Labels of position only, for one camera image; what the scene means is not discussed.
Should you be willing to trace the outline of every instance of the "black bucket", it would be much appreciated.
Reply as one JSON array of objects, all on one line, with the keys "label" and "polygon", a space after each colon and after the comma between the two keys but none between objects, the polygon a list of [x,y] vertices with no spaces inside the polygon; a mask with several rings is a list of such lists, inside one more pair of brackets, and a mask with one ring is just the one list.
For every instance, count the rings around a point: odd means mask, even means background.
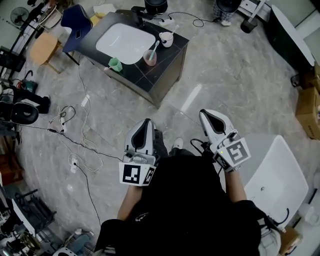
[{"label": "black bucket", "polygon": [[256,26],[258,26],[257,20],[253,19],[249,22],[250,17],[246,17],[245,20],[242,22],[240,28],[243,32],[249,34]]}]

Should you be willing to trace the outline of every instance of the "basin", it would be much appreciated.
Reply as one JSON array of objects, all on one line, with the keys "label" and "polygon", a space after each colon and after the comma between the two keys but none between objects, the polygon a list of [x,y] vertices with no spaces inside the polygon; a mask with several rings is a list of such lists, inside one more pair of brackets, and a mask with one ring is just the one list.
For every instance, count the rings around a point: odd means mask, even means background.
[{"label": "basin", "polygon": [[241,165],[240,176],[248,200],[281,223],[284,228],[308,192],[303,172],[280,135],[250,134],[245,137],[251,158]]},{"label": "basin", "polygon": [[123,64],[137,63],[155,43],[154,35],[133,26],[116,23],[96,42],[96,49]]}]

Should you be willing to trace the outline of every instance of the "person's left arm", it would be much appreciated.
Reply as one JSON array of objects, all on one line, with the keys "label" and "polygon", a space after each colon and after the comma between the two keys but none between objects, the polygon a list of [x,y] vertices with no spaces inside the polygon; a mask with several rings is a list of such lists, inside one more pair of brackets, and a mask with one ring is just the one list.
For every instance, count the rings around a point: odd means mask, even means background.
[{"label": "person's left arm", "polygon": [[142,187],[129,185],[117,215],[118,220],[125,221],[128,219],[132,209],[140,201],[142,191]]}]

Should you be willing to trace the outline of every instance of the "gray floor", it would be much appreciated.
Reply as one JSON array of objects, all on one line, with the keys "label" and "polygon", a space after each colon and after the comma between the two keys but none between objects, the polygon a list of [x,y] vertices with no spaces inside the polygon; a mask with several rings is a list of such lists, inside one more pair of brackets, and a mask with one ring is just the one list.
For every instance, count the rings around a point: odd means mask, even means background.
[{"label": "gray floor", "polygon": [[[81,2],[87,8],[104,1]],[[122,8],[143,6],[143,2],[127,0]],[[122,0],[111,3],[119,8]],[[169,11],[212,19],[212,3],[212,0],[171,0]],[[192,26],[193,18],[188,15],[175,14],[174,18],[179,24],[176,32],[190,39],[190,43],[182,79],[167,94],[159,110],[81,58],[80,75],[91,105],[84,127],[86,138],[95,142],[101,152],[120,157],[127,131],[136,122],[151,118],[163,131],[168,149],[175,138],[182,137],[185,148],[196,154],[190,139],[205,139],[199,110],[213,109],[228,115],[243,136],[248,133],[282,135],[311,184],[319,165],[320,142],[309,139],[295,118],[298,92],[290,83],[295,72],[270,46],[262,25],[245,34],[240,29],[243,18],[239,14],[232,17],[231,27],[206,22],[203,28],[197,28]],[[59,25],[52,32],[60,35],[61,40],[66,38]],[[57,53],[51,63],[63,72],[57,75],[27,57],[26,68],[34,71],[33,79],[39,83],[37,93],[49,94],[52,100],[50,115],[42,115],[42,119],[33,124],[44,128],[48,126],[44,120],[57,115],[57,106],[80,104],[85,98],[78,66],[62,53]],[[65,134],[79,142],[85,113],[79,105],[74,107],[76,116],[67,123]],[[56,221],[64,230],[82,227],[98,234],[100,227],[85,176],[80,171],[70,172],[69,150],[57,135],[49,135],[45,130],[23,128],[18,157],[25,169],[25,180],[30,188],[39,189],[40,196],[57,211]],[[82,156],[88,166],[99,167],[100,161],[93,152],[78,152],[77,146],[61,139]],[[119,184],[118,161],[104,156],[102,160],[99,173],[85,172],[100,219],[105,221],[116,216],[127,188]]]}]

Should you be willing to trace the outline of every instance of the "black faucet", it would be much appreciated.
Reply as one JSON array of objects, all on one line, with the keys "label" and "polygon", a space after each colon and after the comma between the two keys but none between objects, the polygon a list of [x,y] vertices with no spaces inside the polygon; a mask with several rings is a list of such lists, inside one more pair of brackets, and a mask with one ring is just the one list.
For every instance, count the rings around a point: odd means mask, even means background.
[{"label": "black faucet", "polygon": [[140,6],[133,6],[131,8],[133,19],[139,28],[142,28],[145,25],[145,21],[143,19],[151,21],[154,18],[153,15],[144,13],[145,10],[146,8]]}]

